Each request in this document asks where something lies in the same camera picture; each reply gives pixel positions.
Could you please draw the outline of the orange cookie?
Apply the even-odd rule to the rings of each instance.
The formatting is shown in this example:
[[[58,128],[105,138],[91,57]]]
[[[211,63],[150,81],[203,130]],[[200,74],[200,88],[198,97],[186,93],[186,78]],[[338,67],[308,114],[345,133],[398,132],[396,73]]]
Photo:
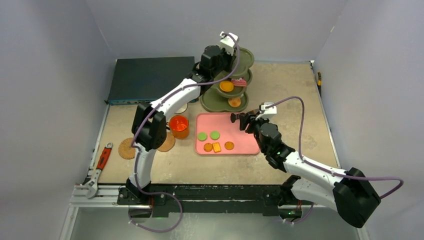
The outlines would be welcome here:
[[[226,150],[230,151],[230,150],[234,149],[235,145],[234,145],[233,142],[227,141],[227,142],[225,142],[224,147],[225,147]]]
[[[205,152],[211,152],[214,149],[213,144],[212,143],[205,143],[203,146],[203,150]]]

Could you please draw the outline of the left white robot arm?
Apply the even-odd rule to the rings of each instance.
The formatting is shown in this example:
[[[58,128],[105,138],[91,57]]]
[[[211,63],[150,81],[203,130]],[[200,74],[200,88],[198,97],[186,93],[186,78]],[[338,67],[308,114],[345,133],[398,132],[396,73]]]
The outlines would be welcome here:
[[[130,144],[135,149],[135,163],[125,184],[130,199],[136,204],[146,203],[151,195],[153,160],[157,148],[165,141],[167,119],[183,105],[202,96],[212,85],[224,81],[224,77],[216,79],[221,72],[225,71],[228,73],[226,77],[231,77],[240,64],[240,51],[237,44],[207,46],[198,65],[177,87],[151,103],[142,102],[137,106]]]

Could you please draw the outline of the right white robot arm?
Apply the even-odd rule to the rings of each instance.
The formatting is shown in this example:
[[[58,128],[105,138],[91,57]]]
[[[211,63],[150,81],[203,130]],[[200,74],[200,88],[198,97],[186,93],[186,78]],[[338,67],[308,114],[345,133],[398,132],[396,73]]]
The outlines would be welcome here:
[[[284,202],[303,200],[325,206],[355,228],[362,228],[380,205],[381,198],[361,170],[334,168],[302,156],[282,141],[276,124],[253,111],[232,113],[230,121],[239,122],[241,131],[254,136],[271,167],[291,175],[281,185]]]

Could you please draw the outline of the pink cake slice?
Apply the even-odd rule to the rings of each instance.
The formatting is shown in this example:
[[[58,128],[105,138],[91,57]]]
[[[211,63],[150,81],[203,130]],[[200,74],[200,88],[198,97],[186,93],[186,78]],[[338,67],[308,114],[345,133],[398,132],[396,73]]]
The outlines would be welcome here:
[[[248,86],[248,83],[243,78],[231,79],[230,81],[235,87],[245,88]]]

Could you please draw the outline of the square yellow cracker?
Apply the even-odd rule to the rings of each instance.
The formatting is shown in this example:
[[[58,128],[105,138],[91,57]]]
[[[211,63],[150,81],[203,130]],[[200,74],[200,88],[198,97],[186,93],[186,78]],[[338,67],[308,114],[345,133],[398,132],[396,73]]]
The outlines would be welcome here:
[[[214,153],[219,153],[222,151],[221,145],[219,142],[213,142],[212,143],[212,149],[214,151]]]

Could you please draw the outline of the orange egg tart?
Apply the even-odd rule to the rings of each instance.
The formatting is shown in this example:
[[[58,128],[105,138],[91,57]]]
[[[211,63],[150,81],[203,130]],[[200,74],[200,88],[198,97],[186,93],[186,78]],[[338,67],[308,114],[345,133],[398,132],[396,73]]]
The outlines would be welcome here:
[[[231,92],[234,87],[234,84],[230,80],[224,80],[219,83],[219,89],[225,93]]]

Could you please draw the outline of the green macaron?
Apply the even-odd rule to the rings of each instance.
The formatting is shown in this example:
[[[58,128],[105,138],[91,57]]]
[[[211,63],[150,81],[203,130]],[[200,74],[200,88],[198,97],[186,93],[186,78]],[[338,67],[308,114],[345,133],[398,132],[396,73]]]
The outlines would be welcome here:
[[[220,138],[220,136],[221,136],[220,133],[216,130],[214,130],[210,133],[210,138],[212,140],[218,140]]]
[[[205,132],[200,132],[197,134],[197,139],[201,142],[206,141],[208,139],[208,134]]]

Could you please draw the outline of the pink serving tray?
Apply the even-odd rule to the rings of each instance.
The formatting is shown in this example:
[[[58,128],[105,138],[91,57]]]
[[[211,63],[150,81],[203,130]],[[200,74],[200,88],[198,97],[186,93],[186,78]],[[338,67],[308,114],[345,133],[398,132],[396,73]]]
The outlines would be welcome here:
[[[229,112],[204,112],[197,115],[195,120],[195,137],[194,137],[194,150],[197,154],[207,156],[218,155],[256,155],[260,152],[260,148],[252,134],[247,134],[239,130],[239,120],[232,123],[230,120],[231,114]],[[210,138],[212,131],[218,131],[220,138],[213,140]],[[208,137],[205,141],[199,141],[197,135],[200,132],[207,133]],[[221,152],[214,153],[214,151],[205,152],[205,143],[219,142]],[[225,149],[225,142],[233,142],[234,149]]]

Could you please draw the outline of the orange bun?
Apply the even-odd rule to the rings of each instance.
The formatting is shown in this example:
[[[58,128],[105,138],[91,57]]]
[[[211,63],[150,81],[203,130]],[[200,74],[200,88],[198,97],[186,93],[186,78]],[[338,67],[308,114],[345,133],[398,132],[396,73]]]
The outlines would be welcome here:
[[[241,105],[241,98],[240,97],[229,98],[227,102],[230,107],[238,108]]]

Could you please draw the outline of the green three-tier stand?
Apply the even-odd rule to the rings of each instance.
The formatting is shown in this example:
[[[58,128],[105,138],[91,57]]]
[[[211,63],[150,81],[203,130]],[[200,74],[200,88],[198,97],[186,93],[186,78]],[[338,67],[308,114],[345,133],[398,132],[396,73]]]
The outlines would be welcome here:
[[[247,88],[253,80],[253,74],[250,68],[253,66],[255,58],[253,53],[246,48],[240,49],[240,55],[241,57],[236,56],[235,61],[232,65],[232,67],[235,68],[237,61],[239,61],[239,65],[236,67],[236,71],[225,81],[243,78],[247,82],[247,87],[235,86],[231,92],[223,92],[220,90],[219,87],[220,82],[212,85],[210,89],[208,89],[199,98],[202,107],[206,111],[212,113],[235,113],[244,111],[248,106],[249,96],[247,94]],[[236,97],[239,97],[241,99],[241,105],[237,108],[234,108],[228,104],[228,99]]]

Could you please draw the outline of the orange translucent cup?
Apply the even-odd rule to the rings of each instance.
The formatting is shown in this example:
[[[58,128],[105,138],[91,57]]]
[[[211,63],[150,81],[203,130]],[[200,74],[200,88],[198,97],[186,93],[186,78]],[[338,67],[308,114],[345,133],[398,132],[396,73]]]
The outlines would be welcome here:
[[[189,136],[189,120],[183,115],[173,116],[169,122],[168,126],[172,135],[176,139],[185,139]]]

